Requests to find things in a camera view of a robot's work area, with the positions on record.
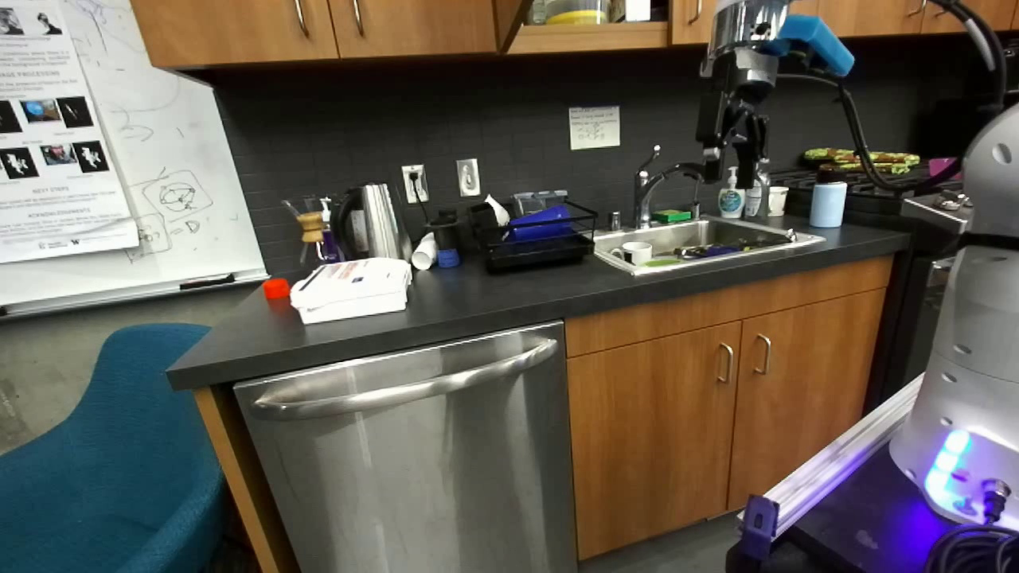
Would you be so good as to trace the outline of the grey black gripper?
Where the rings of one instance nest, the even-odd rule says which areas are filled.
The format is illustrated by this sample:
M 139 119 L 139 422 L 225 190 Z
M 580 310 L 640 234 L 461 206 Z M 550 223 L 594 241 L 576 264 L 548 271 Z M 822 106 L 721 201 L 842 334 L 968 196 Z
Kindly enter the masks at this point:
M 767 148 L 767 123 L 754 113 L 777 86 L 777 34 L 791 17 L 791 0 L 716 0 L 714 34 L 701 77 L 706 92 L 699 115 L 704 181 L 723 176 L 723 143 L 742 119 L 735 138 L 739 185 L 751 189 Z

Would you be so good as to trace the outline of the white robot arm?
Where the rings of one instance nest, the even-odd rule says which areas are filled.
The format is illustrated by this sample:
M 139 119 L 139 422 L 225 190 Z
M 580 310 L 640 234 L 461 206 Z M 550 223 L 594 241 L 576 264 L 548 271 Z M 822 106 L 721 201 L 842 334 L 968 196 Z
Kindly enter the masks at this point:
M 754 106 L 791 52 L 809 52 L 819 79 L 842 84 L 855 54 L 791 0 L 716 0 L 701 77 L 699 143 L 716 181 L 728 148 L 748 189 L 760 155 Z M 910 414 L 889 440 L 893 463 L 957 521 L 1019 521 L 1019 106 L 994 115 L 962 155 L 970 220 L 960 236 L 934 352 Z

